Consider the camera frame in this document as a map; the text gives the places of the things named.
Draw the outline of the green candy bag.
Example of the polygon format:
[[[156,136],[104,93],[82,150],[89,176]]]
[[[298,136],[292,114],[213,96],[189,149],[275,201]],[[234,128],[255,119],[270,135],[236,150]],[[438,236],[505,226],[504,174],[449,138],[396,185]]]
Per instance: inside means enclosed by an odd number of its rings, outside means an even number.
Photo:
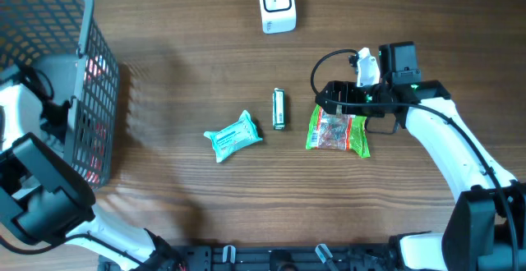
[[[361,158],[369,158],[365,117],[328,114],[316,105],[309,122],[306,149],[352,150]]]

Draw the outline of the teal tissue pack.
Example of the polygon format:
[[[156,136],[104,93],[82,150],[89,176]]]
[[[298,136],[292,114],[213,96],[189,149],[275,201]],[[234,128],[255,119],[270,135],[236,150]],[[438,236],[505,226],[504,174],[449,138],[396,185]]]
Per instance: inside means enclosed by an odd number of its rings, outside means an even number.
[[[221,131],[206,131],[204,137],[211,141],[217,163],[248,145],[263,141],[247,110],[242,112],[235,123]]]

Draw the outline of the green white gum pack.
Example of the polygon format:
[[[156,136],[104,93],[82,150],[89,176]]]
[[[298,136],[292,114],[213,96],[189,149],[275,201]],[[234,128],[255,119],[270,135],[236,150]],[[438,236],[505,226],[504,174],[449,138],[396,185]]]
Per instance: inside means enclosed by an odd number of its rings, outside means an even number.
[[[273,128],[275,130],[283,130],[285,125],[284,90],[275,88],[273,92]]]

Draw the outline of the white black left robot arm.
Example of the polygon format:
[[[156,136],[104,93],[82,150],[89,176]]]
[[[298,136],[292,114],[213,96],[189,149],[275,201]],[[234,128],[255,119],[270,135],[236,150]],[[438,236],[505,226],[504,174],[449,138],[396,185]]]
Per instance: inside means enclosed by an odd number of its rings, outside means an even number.
[[[111,218],[88,182],[40,138],[63,136],[71,104],[53,101],[49,78],[15,64],[1,74],[1,223],[27,247],[2,240],[20,255],[80,246],[122,270],[181,270],[184,260],[163,238]]]

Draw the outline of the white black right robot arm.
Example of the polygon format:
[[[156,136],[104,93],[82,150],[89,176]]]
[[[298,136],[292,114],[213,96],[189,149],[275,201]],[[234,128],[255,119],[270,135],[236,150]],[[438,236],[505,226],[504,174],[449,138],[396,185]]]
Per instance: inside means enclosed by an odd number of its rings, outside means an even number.
[[[328,82],[314,92],[316,103],[329,114],[393,114],[431,156],[455,201],[442,233],[391,237],[386,268],[523,270],[525,184],[484,149],[443,84],[422,80],[414,42],[381,45],[371,70],[363,66],[365,53],[346,54],[356,81]]]

